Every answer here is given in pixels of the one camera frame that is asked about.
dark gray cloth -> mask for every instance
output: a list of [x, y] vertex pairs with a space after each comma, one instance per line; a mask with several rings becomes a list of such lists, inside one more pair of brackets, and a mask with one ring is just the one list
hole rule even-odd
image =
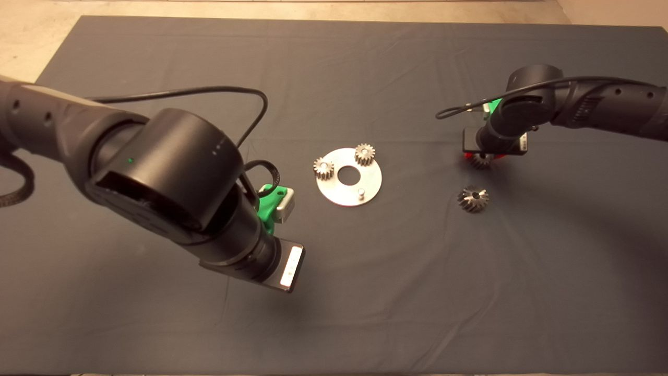
[[[668, 371], [668, 145], [543, 126], [524, 157], [463, 162], [480, 114], [521, 66], [668, 82], [658, 27], [83, 17], [39, 83], [80, 96], [228, 84], [269, 112], [242, 148], [269, 159], [297, 206], [295, 293], [228, 279], [34, 167], [0, 210], [0, 373], [584, 373]], [[238, 138], [250, 96], [177, 106]], [[378, 196], [338, 207], [316, 157], [371, 143]], [[257, 185], [269, 175], [253, 175]], [[472, 215], [466, 185], [489, 190]]]

cable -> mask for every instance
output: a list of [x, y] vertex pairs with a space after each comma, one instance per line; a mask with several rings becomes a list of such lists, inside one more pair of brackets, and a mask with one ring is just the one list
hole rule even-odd
[[0, 207], [16, 205], [25, 201], [35, 190], [35, 173], [28, 164], [11, 153], [0, 152], [0, 166], [19, 173], [25, 182], [16, 191], [0, 195]]
[[279, 173], [279, 170], [274, 166], [273, 163], [269, 161], [265, 161], [263, 159], [257, 159], [255, 161], [250, 161], [247, 164], [244, 165], [244, 171], [248, 171], [250, 169], [253, 169], [255, 167], [262, 166], [266, 168], [270, 173], [273, 182], [271, 183], [271, 187], [269, 189], [265, 189], [262, 192], [258, 192], [257, 196], [262, 198], [269, 196], [281, 183], [281, 174]]
[[98, 96], [86, 98], [88, 100], [93, 100], [99, 103], [111, 104], [111, 103], [126, 103], [126, 102], [140, 102], [143, 100], [155, 100], [155, 99], [164, 99], [172, 98], [175, 96], [188, 96], [196, 94], [205, 94], [205, 93], [241, 93], [241, 94], [252, 94], [258, 96], [262, 99], [262, 110], [257, 115], [255, 120], [250, 124], [246, 129], [244, 134], [241, 135], [239, 141], [236, 142], [236, 147], [240, 147], [241, 144], [246, 140], [248, 135], [255, 129], [257, 124], [262, 120], [267, 112], [267, 107], [269, 107], [269, 99], [264, 92], [261, 92], [257, 89], [242, 88], [240, 86], [200, 86], [196, 88], [187, 88], [187, 89], [175, 89], [167, 90], [164, 92], [151, 92], [143, 94], [131, 94], [123, 96]]
[[556, 78], [554, 80], [547, 80], [543, 82], [538, 82], [536, 84], [531, 84], [527, 86], [523, 86], [521, 88], [513, 89], [510, 91], [507, 91], [501, 95], [497, 95], [493, 98], [485, 98], [483, 100], [480, 100], [476, 103], [472, 104], [467, 104], [465, 106], [457, 106], [457, 107], [449, 107], [446, 108], [445, 110], [441, 110], [436, 113], [436, 118], [439, 120], [449, 118], [451, 116], [455, 116], [457, 114], [461, 114], [464, 111], [473, 109], [475, 107], [482, 106], [485, 103], [489, 103], [493, 100], [497, 99], [502, 99], [507, 96], [519, 94], [522, 92], [527, 92], [535, 89], [540, 89], [544, 88], [547, 86], [551, 86], [554, 84], [562, 84], [565, 82], [586, 82], [586, 81], [604, 81], [604, 82], [610, 82], [610, 83], [620, 83], [620, 84], [633, 84], [633, 85], [648, 85], [648, 86], [653, 86], [657, 87], [656, 85], [653, 84], [648, 84], [646, 82], [642, 81], [636, 81], [636, 80], [628, 80], [626, 78], [618, 78], [618, 77], [605, 77], [605, 76], [577, 76], [577, 77], [564, 77], [564, 78]]

gear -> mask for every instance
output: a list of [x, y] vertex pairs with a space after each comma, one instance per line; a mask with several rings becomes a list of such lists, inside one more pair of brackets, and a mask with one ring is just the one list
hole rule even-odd
[[369, 144], [359, 144], [355, 148], [355, 161], [361, 166], [368, 166], [373, 162], [375, 149]]
[[490, 164], [492, 164], [492, 161], [494, 160], [494, 155], [487, 153], [472, 153], [471, 155], [467, 155], [466, 159], [468, 159], [469, 163], [471, 163], [476, 170], [484, 170], [490, 168]]
[[459, 197], [457, 197], [457, 201], [462, 209], [469, 213], [478, 213], [479, 211], [483, 211], [485, 206], [490, 202], [490, 194], [487, 193], [486, 189], [469, 185], [462, 190]]
[[318, 179], [328, 180], [334, 176], [334, 164], [323, 158], [318, 158], [313, 162], [313, 172]]

metal plate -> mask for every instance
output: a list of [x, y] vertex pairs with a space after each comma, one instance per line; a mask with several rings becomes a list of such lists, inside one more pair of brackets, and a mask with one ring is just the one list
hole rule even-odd
[[[380, 166], [374, 159], [368, 166], [360, 166], [355, 162], [355, 148], [342, 148], [331, 151], [324, 156], [326, 161], [334, 164], [334, 176], [328, 180], [316, 178], [320, 192], [330, 201], [342, 206], [358, 206], [373, 199], [383, 183]], [[339, 180], [339, 170], [350, 166], [359, 171], [359, 181], [354, 185], [346, 185]]]

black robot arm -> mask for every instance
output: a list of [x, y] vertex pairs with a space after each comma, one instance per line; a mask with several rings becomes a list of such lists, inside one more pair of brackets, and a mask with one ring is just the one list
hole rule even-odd
[[[604, 77], [564, 78], [558, 68], [531, 65], [510, 75], [507, 90], [482, 127], [464, 131], [469, 153], [523, 155], [526, 133], [550, 122], [668, 141], [666, 88]], [[455, 112], [440, 112], [437, 118]]]
[[290, 292], [303, 246], [275, 238], [234, 143], [205, 119], [139, 114], [0, 76], [0, 153], [59, 161], [89, 200], [235, 278]]

